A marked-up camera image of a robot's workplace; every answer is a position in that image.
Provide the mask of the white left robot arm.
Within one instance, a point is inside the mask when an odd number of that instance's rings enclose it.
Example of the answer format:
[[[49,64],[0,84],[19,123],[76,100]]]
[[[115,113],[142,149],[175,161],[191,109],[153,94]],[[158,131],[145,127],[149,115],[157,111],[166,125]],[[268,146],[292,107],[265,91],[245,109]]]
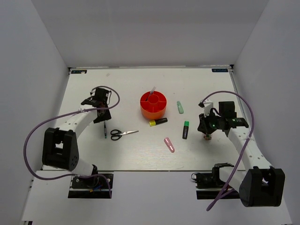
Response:
[[[72,115],[57,128],[45,131],[42,163],[83,176],[88,187],[99,182],[95,165],[85,162],[79,156],[77,138],[91,123],[100,123],[111,119],[108,109],[111,91],[103,86],[91,91],[91,96],[81,102],[78,114]]]

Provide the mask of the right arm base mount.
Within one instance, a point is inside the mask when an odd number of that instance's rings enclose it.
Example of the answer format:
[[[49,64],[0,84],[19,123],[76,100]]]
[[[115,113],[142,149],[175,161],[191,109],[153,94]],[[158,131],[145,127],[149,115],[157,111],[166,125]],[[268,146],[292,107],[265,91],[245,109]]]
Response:
[[[225,181],[219,178],[219,169],[222,167],[234,167],[230,163],[215,164],[211,171],[194,172],[191,180],[196,184],[197,200],[214,200],[222,189]]]

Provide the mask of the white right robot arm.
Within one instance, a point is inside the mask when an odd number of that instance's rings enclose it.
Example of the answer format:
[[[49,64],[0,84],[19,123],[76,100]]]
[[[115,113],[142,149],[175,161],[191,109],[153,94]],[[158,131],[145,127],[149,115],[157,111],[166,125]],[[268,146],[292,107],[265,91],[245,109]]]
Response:
[[[198,131],[208,140],[217,130],[225,133],[236,151],[242,156],[245,170],[236,171],[229,163],[214,165],[211,179],[217,187],[230,187],[237,191],[245,207],[278,207],[282,202],[285,174],[274,168],[263,156],[254,138],[249,137],[250,128],[244,118],[238,118],[233,101],[219,102],[219,111],[214,112],[213,102],[205,100],[199,106],[204,112],[199,115]]]

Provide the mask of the pink correction tape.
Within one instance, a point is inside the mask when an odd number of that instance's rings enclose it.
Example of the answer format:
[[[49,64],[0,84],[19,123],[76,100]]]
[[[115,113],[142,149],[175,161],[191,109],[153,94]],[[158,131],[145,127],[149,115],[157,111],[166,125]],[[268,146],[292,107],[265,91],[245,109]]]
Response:
[[[170,151],[171,153],[174,153],[174,152],[175,152],[175,148],[174,148],[174,146],[173,146],[171,140],[170,140],[168,137],[166,137],[166,138],[164,139],[164,143],[166,144],[166,146],[168,147],[168,149],[169,149],[169,151]]]

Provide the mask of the green gel pen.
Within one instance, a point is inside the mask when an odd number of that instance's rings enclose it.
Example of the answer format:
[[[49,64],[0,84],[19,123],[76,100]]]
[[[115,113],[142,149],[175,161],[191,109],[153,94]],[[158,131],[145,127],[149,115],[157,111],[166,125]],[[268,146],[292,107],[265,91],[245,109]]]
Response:
[[[106,122],[104,121],[104,137],[107,138]]]

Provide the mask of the black handled scissors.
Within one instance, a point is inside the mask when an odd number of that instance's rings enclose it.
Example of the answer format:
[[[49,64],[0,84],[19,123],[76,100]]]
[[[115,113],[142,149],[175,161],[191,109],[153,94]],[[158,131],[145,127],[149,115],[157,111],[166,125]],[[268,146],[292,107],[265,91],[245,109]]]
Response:
[[[117,140],[119,140],[124,135],[134,134],[134,133],[138,133],[138,132],[139,132],[138,130],[122,132],[122,131],[120,131],[118,129],[113,129],[110,132],[110,134],[111,134],[111,140],[117,141]]]

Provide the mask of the blue gel pen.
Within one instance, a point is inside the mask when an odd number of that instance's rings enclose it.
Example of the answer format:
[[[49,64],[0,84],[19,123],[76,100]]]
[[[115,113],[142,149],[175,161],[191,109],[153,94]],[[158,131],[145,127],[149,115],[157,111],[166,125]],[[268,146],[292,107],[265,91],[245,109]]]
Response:
[[[156,89],[155,86],[151,89],[151,91],[150,91],[148,97],[146,98],[146,101],[148,101],[149,97],[154,93],[155,89]]]

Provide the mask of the green black highlighter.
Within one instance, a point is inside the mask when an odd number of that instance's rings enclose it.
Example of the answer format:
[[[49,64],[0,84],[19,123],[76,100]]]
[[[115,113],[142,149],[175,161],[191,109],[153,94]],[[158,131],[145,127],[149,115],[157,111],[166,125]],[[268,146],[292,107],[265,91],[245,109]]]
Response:
[[[182,138],[185,140],[188,137],[188,130],[189,130],[189,121],[185,121],[183,126],[183,133],[182,133]]]

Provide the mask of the yellow black highlighter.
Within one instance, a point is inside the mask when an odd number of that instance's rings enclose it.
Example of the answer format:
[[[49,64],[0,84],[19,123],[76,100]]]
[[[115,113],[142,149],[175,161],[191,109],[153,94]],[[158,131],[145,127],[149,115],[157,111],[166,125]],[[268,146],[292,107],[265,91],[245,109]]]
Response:
[[[149,125],[151,127],[153,127],[153,126],[156,126],[156,125],[164,124],[167,121],[168,121],[167,118],[160,118],[160,119],[157,119],[157,120],[151,120],[151,121],[149,121]]]

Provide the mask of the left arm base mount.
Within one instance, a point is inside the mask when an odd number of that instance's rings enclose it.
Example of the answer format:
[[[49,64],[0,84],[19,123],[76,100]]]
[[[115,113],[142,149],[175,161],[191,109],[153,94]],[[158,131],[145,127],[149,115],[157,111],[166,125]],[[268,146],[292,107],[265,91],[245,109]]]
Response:
[[[113,174],[104,173],[109,185],[103,177],[81,179],[75,176],[70,183],[69,199],[110,199],[113,191]]]

